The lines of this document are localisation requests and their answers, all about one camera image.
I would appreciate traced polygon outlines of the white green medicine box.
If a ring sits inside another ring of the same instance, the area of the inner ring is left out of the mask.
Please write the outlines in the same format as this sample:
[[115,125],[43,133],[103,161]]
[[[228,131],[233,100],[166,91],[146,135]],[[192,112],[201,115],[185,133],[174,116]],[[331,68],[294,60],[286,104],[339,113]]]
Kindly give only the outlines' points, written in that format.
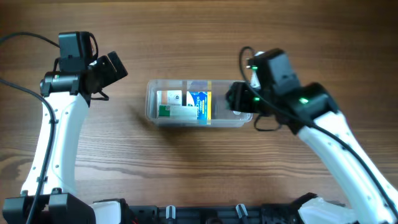
[[160,105],[158,110],[159,118],[170,119],[197,119],[198,108],[194,106]]

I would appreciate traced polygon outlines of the white Hansaplast plaster box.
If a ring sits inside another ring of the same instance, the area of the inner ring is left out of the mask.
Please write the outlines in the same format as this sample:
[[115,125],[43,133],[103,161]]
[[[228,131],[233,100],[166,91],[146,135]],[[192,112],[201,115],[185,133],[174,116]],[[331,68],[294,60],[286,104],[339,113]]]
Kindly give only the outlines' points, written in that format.
[[160,105],[177,105],[182,106],[181,90],[158,90],[157,106]]

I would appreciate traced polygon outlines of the clear plastic container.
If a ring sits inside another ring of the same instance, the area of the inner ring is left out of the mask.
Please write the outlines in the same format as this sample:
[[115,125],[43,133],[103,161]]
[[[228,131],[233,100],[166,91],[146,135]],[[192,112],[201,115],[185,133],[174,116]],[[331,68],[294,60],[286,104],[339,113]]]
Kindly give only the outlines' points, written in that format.
[[156,126],[238,128],[251,113],[231,111],[225,94],[232,80],[151,80],[146,117]]

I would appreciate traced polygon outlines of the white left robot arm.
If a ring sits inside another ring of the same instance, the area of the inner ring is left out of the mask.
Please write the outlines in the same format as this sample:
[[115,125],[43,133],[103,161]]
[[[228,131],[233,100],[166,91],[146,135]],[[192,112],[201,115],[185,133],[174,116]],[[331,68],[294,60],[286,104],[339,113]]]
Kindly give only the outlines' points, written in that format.
[[134,215],[123,199],[88,205],[75,195],[78,140],[90,103],[103,88],[126,77],[116,52],[100,57],[90,32],[59,34],[60,56],[35,93],[5,80],[2,84],[26,92],[43,105],[42,125],[34,161],[18,197],[4,201],[7,223],[131,223]]

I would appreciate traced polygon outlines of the blue yellow cough drops bag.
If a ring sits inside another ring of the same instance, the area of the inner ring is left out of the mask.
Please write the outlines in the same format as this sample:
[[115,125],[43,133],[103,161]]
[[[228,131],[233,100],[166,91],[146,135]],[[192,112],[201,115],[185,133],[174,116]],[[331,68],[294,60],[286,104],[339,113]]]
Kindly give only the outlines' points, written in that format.
[[197,119],[211,120],[212,92],[187,91],[187,106],[194,106],[198,108]]

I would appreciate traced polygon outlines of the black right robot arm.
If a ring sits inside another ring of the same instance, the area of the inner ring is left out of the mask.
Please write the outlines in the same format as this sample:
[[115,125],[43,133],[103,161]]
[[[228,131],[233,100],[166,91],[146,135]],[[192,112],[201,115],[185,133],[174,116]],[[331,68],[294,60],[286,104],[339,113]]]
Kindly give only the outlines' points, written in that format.
[[302,221],[342,217],[356,223],[397,223],[397,189],[381,174],[350,130],[336,101],[319,83],[301,85],[282,49],[256,52],[245,46],[238,55],[242,81],[226,93],[231,111],[273,116],[279,127],[310,147],[345,193],[351,207],[299,206]]

